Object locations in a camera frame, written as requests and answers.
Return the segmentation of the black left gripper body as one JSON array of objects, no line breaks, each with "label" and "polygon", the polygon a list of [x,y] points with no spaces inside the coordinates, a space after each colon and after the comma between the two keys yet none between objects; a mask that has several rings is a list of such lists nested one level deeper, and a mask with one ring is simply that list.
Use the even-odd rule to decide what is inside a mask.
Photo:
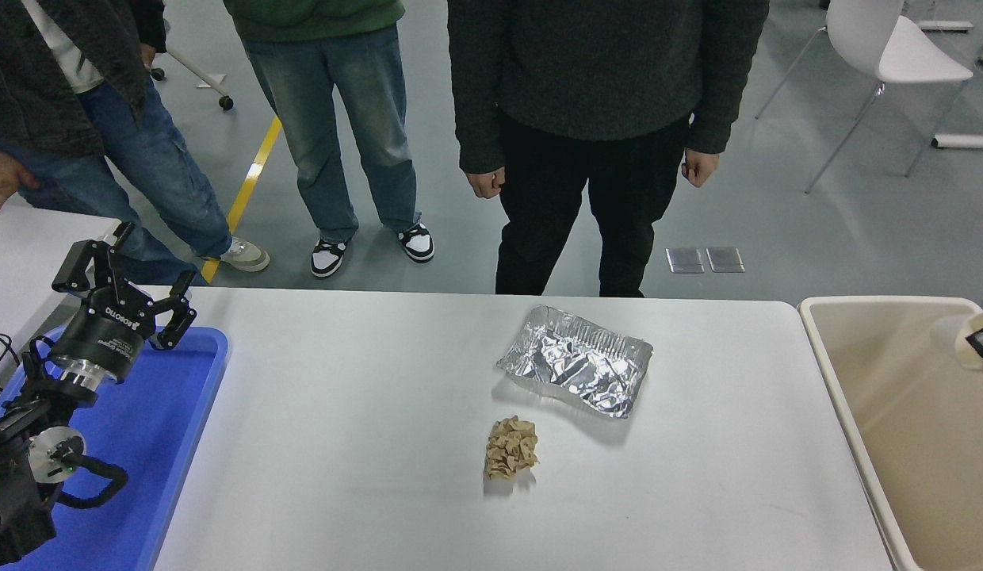
[{"label": "black left gripper body", "polygon": [[122,383],[154,331],[151,304],[131,285],[94,289],[51,347],[51,362],[64,370],[86,362],[104,370],[102,380]]}]

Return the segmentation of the person's right hand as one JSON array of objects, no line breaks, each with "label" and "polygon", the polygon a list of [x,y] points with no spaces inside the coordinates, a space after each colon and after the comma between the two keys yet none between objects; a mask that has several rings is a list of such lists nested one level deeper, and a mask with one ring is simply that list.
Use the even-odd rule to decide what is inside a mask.
[{"label": "person's right hand", "polygon": [[488,173],[465,173],[465,177],[476,197],[492,199],[499,196],[506,184],[506,167]]},{"label": "person's right hand", "polygon": [[35,190],[40,187],[40,182],[12,155],[0,151],[0,209],[21,187]]}]

